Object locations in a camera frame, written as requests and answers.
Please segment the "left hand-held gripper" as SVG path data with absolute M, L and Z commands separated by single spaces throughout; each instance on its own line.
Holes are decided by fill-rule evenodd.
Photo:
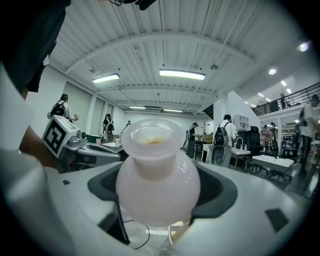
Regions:
M 87 143 L 87 136 L 73 123 L 60 115 L 53 115 L 46 126 L 42 140 L 58 161 L 63 173 L 71 171 L 70 162 L 78 152 L 78 164 L 94 168 L 119 162 L 119 153 L 102 145 Z

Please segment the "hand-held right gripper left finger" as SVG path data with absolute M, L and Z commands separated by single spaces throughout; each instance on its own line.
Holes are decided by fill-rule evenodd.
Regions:
M 82 211 L 58 172 L 33 156 L 0 149 L 0 190 L 22 229 L 50 256 L 133 256 Z

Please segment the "grey round appliance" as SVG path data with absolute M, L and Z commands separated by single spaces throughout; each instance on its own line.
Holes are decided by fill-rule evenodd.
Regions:
M 211 153 L 211 163 L 216 166 L 228 168 L 232 157 L 232 147 L 214 146 Z

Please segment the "white wall cabinet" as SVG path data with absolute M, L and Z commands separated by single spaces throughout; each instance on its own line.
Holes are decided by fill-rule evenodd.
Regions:
M 234 116 L 234 123 L 237 131 L 249 131 L 250 128 L 250 120 L 248 117 L 236 114 Z

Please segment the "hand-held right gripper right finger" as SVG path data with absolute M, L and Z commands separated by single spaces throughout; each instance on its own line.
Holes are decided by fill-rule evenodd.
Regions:
M 217 179 L 219 194 L 192 211 L 172 256 L 273 256 L 306 215 L 265 179 L 211 164 L 195 162 L 193 167 Z

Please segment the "black balcony railing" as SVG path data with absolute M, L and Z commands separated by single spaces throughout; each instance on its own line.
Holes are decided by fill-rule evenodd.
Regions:
M 309 102 L 312 98 L 312 95 L 318 95 L 318 97 L 320 98 L 320 81 L 305 89 L 285 96 L 285 109 L 303 105 Z M 281 106 L 281 98 L 253 107 L 252 110 L 257 116 L 283 110 Z

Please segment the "black office chair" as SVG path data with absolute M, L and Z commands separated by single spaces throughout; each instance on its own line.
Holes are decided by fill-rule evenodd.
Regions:
M 250 157 L 257 156 L 261 151 L 260 129 L 256 126 L 250 126 L 250 130 L 246 132 L 247 150 L 250 151 Z

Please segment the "white low table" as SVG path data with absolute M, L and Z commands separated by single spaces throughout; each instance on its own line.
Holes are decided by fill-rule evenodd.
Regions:
M 287 158 L 279 158 L 269 155 L 258 155 L 252 157 L 252 165 L 250 174 L 255 175 L 265 170 L 265 176 L 272 178 L 275 176 L 281 177 L 283 182 L 289 184 L 292 181 L 290 175 L 294 166 L 294 161 Z

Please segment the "person's left forearm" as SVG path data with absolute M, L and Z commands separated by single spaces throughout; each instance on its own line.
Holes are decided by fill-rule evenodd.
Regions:
M 21 152 L 35 157 L 44 167 L 61 172 L 57 158 L 50 152 L 43 140 L 28 126 L 19 146 Z

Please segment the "white sink counter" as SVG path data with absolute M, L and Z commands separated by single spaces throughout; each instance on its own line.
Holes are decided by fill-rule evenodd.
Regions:
M 240 148 L 237 148 L 238 140 L 241 140 Z M 234 170 L 237 170 L 239 159 L 246 161 L 250 155 L 251 151 L 247 149 L 247 145 L 245 144 L 243 147 L 243 138 L 238 136 L 233 144 L 231 153 L 231 157 L 235 159 Z

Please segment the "person's black shirt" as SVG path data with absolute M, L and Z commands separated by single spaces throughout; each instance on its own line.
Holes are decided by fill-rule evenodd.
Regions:
M 71 0 L 0 0 L 0 63 L 20 94 L 38 92 Z

